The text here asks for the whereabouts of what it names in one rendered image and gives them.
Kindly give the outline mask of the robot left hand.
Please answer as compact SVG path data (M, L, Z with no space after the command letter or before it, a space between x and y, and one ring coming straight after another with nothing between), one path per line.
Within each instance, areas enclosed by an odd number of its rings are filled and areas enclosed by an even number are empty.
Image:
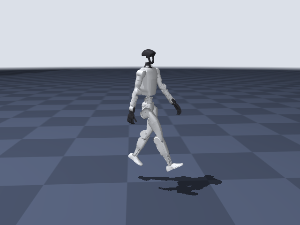
M172 105L174 105L175 109L177 110L177 115L181 114L180 106L176 103L176 101L172 98Z

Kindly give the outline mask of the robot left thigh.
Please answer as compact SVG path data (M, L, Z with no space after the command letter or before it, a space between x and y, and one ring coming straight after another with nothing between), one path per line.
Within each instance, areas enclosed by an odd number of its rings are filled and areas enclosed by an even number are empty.
M156 115L156 117L158 117L158 108L156 106L154 106L154 110L153 110L154 114ZM148 118L149 119L149 118ZM151 127L149 126L149 122L148 122L148 119L147 119L147 129L146 130L143 130L141 131L140 133L140 136L142 139L146 139L148 138L151 133L153 132L153 130L151 129Z

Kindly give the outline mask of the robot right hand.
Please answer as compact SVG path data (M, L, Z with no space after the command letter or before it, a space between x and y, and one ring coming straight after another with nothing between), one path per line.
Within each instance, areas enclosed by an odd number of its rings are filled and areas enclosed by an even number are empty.
M130 111L129 110L129 114L128 114L128 116L127 116L127 122L129 122L129 123L131 123L131 124L135 124L134 123L134 119L135 119L135 117L134 117L134 112L135 112L135 107L133 108L133 111ZM136 121L136 119L135 119L135 121ZM137 121L136 121L137 122Z

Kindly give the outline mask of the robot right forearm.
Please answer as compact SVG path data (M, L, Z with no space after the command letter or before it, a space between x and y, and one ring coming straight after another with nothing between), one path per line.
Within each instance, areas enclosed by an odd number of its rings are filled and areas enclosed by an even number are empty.
M133 111L133 108L136 106L136 102L137 102L137 99L138 99L138 96L136 94L137 94L137 89L134 89L134 91L132 93L132 99L131 99L131 102L130 102L130 107L129 107L130 111Z

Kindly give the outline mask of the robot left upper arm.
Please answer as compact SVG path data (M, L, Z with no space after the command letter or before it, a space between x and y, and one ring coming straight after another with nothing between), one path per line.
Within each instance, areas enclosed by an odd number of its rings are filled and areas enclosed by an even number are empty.
M166 89L166 85L162 83L162 78L161 78L161 75L160 75L160 70L159 68L157 68L157 84L158 84L158 87L161 89L161 90L165 90Z

